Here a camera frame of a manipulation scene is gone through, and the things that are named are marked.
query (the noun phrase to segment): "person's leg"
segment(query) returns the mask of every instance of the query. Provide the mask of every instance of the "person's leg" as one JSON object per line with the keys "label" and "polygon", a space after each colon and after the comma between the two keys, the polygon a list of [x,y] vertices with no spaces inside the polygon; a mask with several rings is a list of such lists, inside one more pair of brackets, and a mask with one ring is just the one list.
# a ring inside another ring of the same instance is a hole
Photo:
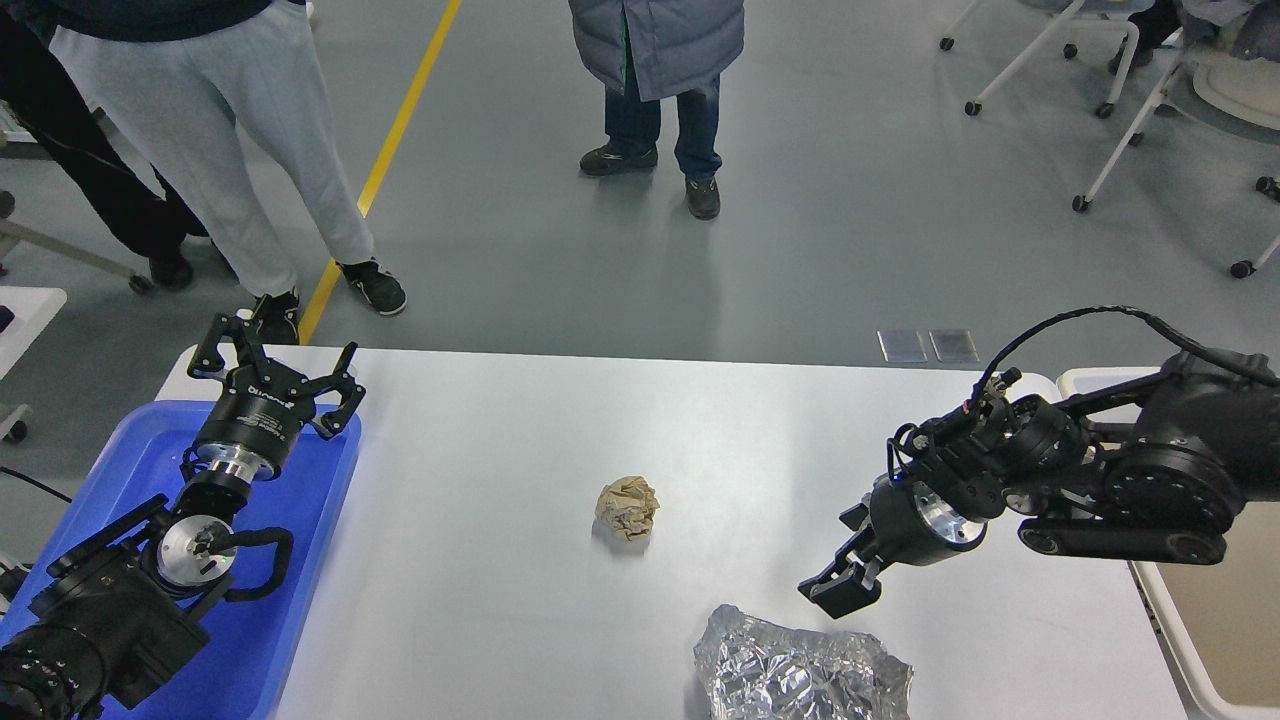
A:
{"label": "person's leg", "polygon": [[348,284],[381,315],[403,310],[404,290],[374,260],[372,233],[338,158],[306,10],[275,0],[188,47],[244,131],[289,173]]}
{"label": "person's leg", "polygon": [[[1138,44],[1134,47],[1133,68],[1149,65],[1156,58],[1156,47],[1160,47],[1169,36],[1180,26],[1178,18],[1178,5],[1174,0],[1156,0],[1156,3],[1140,13],[1129,15],[1129,20],[1138,28]],[[1116,74],[1120,72],[1120,56],[1124,54],[1124,44],[1107,63],[1107,72]]]}
{"label": "person's leg", "polygon": [[700,220],[719,215],[721,199],[716,173],[723,161],[716,154],[716,131],[719,128],[719,76],[707,87],[698,87],[676,96],[680,113],[680,140],[676,161],[685,173],[685,202]]}
{"label": "person's leg", "polygon": [[253,195],[236,119],[184,44],[113,42],[59,28],[50,49],[173,183],[255,296],[293,292],[297,272]]}
{"label": "person's leg", "polygon": [[716,154],[716,132],[719,129],[719,76],[707,87],[698,87],[676,96],[680,114],[680,140],[676,161],[685,177],[708,181],[716,177],[723,160]]}
{"label": "person's leg", "polygon": [[631,45],[626,47],[627,67],[623,68],[623,88],[618,92],[604,88],[604,135],[609,141],[591,150],[577,161],[577,167],[594,177],[612,176],[622,170],[648,170],[658,164],[658,133],[662,131],[662,104],[658,100],[640,100],[631,63]]}
{"label": "person's leg", "polygon": [[662,104],[640,100],[630,56],[623,92],[604,88],[604,135],[609,147],[623,158],[640,158],[654,150],[662,132]]}
{"label": "person's leg", "polygon": [[[143,258],[178,263],[178,247],[187,233],[173,208],[151,192],[111,147],[58,59],[3,12],[0,99],[79,186],[116,240]],[[189,282],[191,266],[186,261],[180,265]]]}
{"label": "person's leg", "polygon": [[1129,15],[1129,19],[1138,26],[1138,53],[1160,47],[1181,24],[1174,0],[1156,0],[1151,8]]}

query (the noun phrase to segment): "blue jeans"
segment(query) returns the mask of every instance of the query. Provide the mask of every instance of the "blue jeans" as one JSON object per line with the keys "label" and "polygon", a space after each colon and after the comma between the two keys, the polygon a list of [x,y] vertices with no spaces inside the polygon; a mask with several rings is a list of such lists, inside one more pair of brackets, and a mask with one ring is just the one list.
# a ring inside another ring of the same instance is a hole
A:
{"label": "blue jeans", "polygon": [[[627,68],[626,92],[604,90],[604,135],[609,147],[623,158],[639,158],[653,150],[662,129],[662,108],[658,100],[643,102],[635,72]],[[680,138],[676,161],[691,181],[716,176],[723,161],[716,154],[716,129],[719,127],[719,76],[708,87],[686,90],[676,96],[680,113]]]}

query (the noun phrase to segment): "black shoe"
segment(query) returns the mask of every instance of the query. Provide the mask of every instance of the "black shoe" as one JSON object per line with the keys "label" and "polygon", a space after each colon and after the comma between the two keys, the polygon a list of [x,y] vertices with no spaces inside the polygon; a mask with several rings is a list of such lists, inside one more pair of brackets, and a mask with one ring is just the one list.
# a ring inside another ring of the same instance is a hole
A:
{"label": "black shoe", "polygon": [[[1124,58],[1124,44],[1120,44],[1120,49],[1116,50],[1116,56],[1107,61],[1107,72],[1116,74],[1120,72],[1120,60]],[[1129,70],[1137,70],[1138,68],[1146,68],[1156,59],[1155,50],[1137,50],[1133,54],[1133,61],[1129,63]]]}
{"label": "black shoe", "polygon": [[298,293],[264,295],[253,305],[250,323],[257,338],[270,345],[298,343]]}
{"label": "black shoe", "polygon": [[360,292],[379,315],[390,316],[404,309],[404,288],[390,273],[380,269],[376,260],[338,266],[342,268],[347,284]]}
{"label": "black shoe", "polygon": [[689,211],[699,220],[709,220],[719,215],[719,186],[716,178],[692,181],[685,178],[685,201]]}
{"label": "black shoe", "polygon": [[195,273],[191,263],[175,252],[172,258],[148,258],[151,265],[151,281],[165,290],[179,291],[191,284]]}
{"label": "black shoe", "polygon": [[591,150],[577,161],[577,167],[591,177],[612,176],[623,170],[650,170],[658,164],[658,149],[650,147],[648,152],[639,158],[623,158],[613,151],[608,143]]}

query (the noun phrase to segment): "blue tray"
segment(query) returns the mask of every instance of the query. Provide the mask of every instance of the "blue tray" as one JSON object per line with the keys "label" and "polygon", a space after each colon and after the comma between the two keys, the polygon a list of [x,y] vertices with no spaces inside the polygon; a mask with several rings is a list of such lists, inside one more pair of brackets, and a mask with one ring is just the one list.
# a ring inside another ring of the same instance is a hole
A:
{"label": "blue tray", "polygon": [[[0,621],[0,646],[36,621],[27,606],[49,585],[50,562],[151,496],[164,493],[173,501],[182,489],[178,464],[211,407],[211,402],[160,401],[120,421]],[[253,483],[248,506],[236,516],[237,530],[282,527],[293,533],[284,584],[256,602],[219,602],[201,621],[210,643],[133,711],[106,698],[104,719],[265,720],[270,715],[356,466],[360,430],[358,416],[328,442],[305,428],[284,473]],[[273,547],[242,550],[232,568],[233,587],[262,584],[271,575],[271,553]]]}

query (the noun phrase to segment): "person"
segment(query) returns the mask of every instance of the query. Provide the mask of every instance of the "person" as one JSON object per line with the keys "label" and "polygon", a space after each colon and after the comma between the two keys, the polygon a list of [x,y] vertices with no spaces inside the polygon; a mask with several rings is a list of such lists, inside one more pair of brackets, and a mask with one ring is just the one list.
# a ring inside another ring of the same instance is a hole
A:
{"label": "person", "polygon": [[298,274],[250,184],[237,126],[288,172],[357,295],[380,315],[404,309],[338,159],[303,0],[0,3],[187,200],[256,296],[265,342],[298,341]]}
{"label": "person", "polygon": [[1187,42],[1208,42],[1233,58],[1280,58],[1280,0],[1180,0]]}
{"label": "person", "polygon": [[111,147],[72,78],[40,40],[0,12],[0,100],[81,188],[125,247],[147,259],[151,279],[166,290],[191,284],[182,256],[188,234],[206,234],[182,197],[156,174],[165,200]]}
{"label": "person", "polygon": [[[1138,28],[1138,45],[1133,51],[1130,69],[1149,65],[1156,58],[1156,49],[1181,27],[1181,20],[1178,17],[1178,5],[1174,0],[1156,0],[1151,8],[1129,15],[1129,22]],[[1116,74],[1120,72],[1123,54],[1124,42],[1116,50],[1115,58],[1111,58],[1107,63],[1108,73]]]}
{"label": "person", "polygon": [[721,210],[716,173],[719,76],[744,45],[742,0],[570,0],[582,64],[604,83],[608,142],[579,161],[604,177],[658,163],[663,97],[676,97],[676,161],[685,201],[699,219]]}

